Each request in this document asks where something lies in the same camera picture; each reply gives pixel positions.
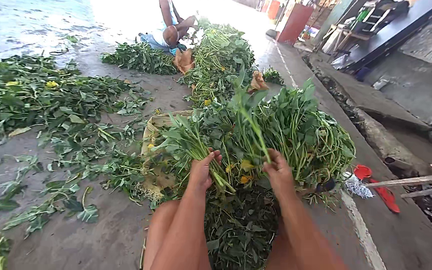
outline concrete wall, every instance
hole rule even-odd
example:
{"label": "concrete wall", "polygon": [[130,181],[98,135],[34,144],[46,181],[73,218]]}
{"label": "concrete wall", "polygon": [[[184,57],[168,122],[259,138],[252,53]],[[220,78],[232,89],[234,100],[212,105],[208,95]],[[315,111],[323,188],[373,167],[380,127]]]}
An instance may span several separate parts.
{"label": "concrete wall", "polygon": [[371,69],[366,83],[391,78],[381,92],[424,122],[432,122],[432,63],[395,51]]}

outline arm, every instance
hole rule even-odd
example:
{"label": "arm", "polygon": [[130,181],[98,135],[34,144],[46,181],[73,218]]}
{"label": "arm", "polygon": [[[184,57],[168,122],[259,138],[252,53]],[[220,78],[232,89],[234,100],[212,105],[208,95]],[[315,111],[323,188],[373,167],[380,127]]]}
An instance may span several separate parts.
{"label": "arm", "polygon": [[[170,3],[168,0],[159,0],[159,7],[161,8],[161,13],[163,15],[164,23],[167,27],[173,25],[173,18],[171,17],[171,9],[170,9]],[[184,28],[194,27],[196,16],[190,16],[186,20],[183,20],[176,9],[174,9],[173,5],[173,11],[174,15],[176,15],[176,19],[178,24],[174,25],[178,31],[183,30]]]}
{"label": "arm", "polygon": [[174,11],[174,15],[176,15],[176,20],[178,23],[182,23],[183,22],[183,18],[178,14],[178,11],[176,10],[176,7],[174,6],[173,3],[173,11]]}
{"label": "arm", "polygon": [[341,258],[334,253],[327,239],[314,225],[302,201],[294,190],[291,168],[278,151],[268,149],[273,161],[264,163],[264,171],[279,201],[286,233],[299,270],[346,270]]}
{"label": "arm", "polygon": [[189,182],[167,238],[154,257],[151,270],[196,270],[199,267],[197,254],[204,238],[206,190],[211,186],[209,163],[216,159],[221,162],[219,150],[211,152],[201,161],[193,160],[189,172]]}
{"label": "arm", "polygon": [[159,0],[159,7],[163,14],[163,20],[167,27],[173,25],[173,18],[171,17],[170,2],[168,0]]}

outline squash blossom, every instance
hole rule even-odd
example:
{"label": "squash blossom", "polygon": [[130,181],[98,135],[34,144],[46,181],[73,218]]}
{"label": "squash blossom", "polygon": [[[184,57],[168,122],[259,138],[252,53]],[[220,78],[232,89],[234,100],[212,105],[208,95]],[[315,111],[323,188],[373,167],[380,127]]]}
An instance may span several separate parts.
{"label": "squash blossom", "polygon": [[253,179],[253,177],[251,175],[243,175],[243,176],[241,176],[241,184],[245,184],[252,179]]}
{"label": "squash blossom", "polygon": [[243,159],[241,161],[241,165],[240,165],[241,169],[243,169],[245,172],[249,172],[251,169],[253,169],[255,166],[253,164],[251,164],[251,161],[247,160],[247,159]]}
{"label": "squash blossom", "polygon": [[60,85],[55,81],[49,81],[46,83],[46,87],[48,87],[48,88],[54,88],[54,87],[58,87],[58,86],[60,86]]}

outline red sandal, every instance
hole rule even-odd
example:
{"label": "red sandal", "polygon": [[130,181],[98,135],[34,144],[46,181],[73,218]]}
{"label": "red sandal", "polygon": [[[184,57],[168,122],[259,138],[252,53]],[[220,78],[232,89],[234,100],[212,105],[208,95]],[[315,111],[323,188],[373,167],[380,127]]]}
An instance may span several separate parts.
{"label": "red sandal", "polygon": [[[357,165],[354,169],[354,175],[356,175],[356,177],[360,180],[371,177],[372,173],[373,172],[370,168],[363,165]],[[369,182],[378,183],[378,181],[372,178],[369,179]],[[395,214],[400,213],[399,206],[396,204],[395,196],[391,190],[389,190],[387,187],[374,187],[374,190],[378,193],[379,197],[381,197],[381,200],[391,212]]]}

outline green leaf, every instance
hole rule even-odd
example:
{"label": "green leaf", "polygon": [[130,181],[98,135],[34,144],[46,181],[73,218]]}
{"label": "green leaf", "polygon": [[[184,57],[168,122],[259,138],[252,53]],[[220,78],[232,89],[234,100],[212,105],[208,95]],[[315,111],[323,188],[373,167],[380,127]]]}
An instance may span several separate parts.
{"label": "green leaf", "polygon": [[0,211],[11,211],[19,207],[14,200],[0,200]]}
{"label": "green leaf", "polygon": [[71,120],[72,123],[80,123],[80,124],[85,123],[83,119],[79,118],[77,115],[74,114],[69,115],[69,119]]}
{"label": "green leaf", "polygon": [[176,139],[176,140],[183,140],[183,138],[181,137],[181,134],[176,130],[164,131],[164,132],[161,132],[161,135],[164,137],[167,137],[167,138],[172,138],[172,139]]}
{"label": "green leaf", "polygon": [[252,226],[251,230],[253,232],[266,232],[266,229],[261,228],[261,226],[254,225]]}
{"label": "green leaf", "polygon": [[66,39],[71,41],[72,43],[78,43],[78,38],[75,37],[74,35],[67,35]]}
{"label": "green leaf", "polygon": [[17,96],[14,95],[3,95],[1,102],[8,106],[22,107],[25,103]]}
{"label": "green leaf", "polygon": [[59,109],[60,109],[61,112],[63,112],[63,113],[67,113],[67,114],[75,114],[75,112],[74,112],[71,108],[68,108],[68,107],[61,106]]}
{"label": "green leaf", "polygon": [[76,218],[86,223],[95,223],[98,221],[98,208],[94,204],[88,205]]}
{"label": "green leaf", "polygon": [[73,212],[82,212],[84,211],[83,205],[81,202],[78,202],[78,199],[75,195],[69,197],[68,200],[63,201],[64,207]]}
{"label": "green leaf", "polygon": [[207,242],[206,246],[208,247],[208,251],[218,249],[219,248],[219,239]]}
{"label": "green leaf", "polygon": [[26,237],[33,233],[35,230],[42,230],[43,226],[50,221],[49,215],[41,214],[38,215],[35,219],[33,219],[28,228],[26,229]]}

